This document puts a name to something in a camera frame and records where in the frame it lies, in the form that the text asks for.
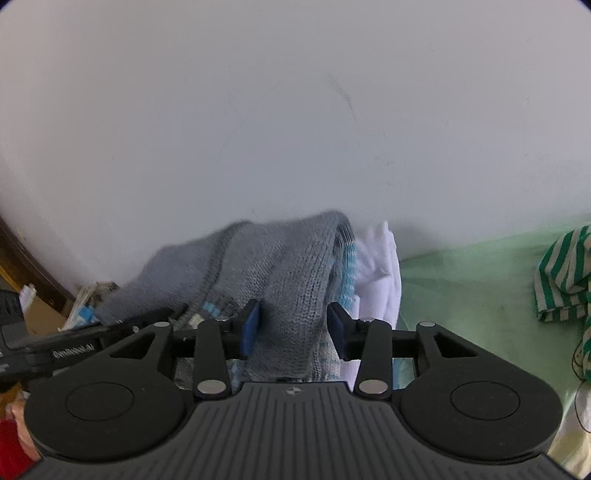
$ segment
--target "green striped cloth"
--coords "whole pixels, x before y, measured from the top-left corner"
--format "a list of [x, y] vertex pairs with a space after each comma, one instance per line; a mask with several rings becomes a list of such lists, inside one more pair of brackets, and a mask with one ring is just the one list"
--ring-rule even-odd
[[563, 235], [544, 255], [534, 273], [535, 301], [542, 322], [582, 319], [582, 374], [591, 382], [591, 225]]

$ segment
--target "light green bedsheet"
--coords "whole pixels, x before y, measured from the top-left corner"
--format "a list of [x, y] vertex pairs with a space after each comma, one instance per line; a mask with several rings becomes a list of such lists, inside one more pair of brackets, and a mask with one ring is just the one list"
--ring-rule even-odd
[[568, 403], [580, 385], [571, 357], [583, 325], [537, 319], [533, 271], [561, 234], [585, 223], [591, 216], [402, 262], [399, 328], [438, 323], [542, 378]]

